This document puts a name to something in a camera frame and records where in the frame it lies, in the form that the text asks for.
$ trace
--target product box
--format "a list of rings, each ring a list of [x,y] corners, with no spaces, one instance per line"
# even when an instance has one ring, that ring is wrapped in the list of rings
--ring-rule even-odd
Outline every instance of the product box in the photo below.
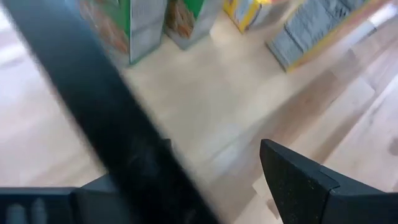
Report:
[[[167,0],[81,0],[80,11],[118,65],[137,63],[160,45]]]
[[[293,0],[224,0],[224,11],[239,31],[268,26],[279,21],[294,3]]]
[[[307,0],[267,43],[287,72],[328,49],[390,0]]]
[[[209,34],[222,8],[223,0],[170,0],[166,33],[186,49]]]

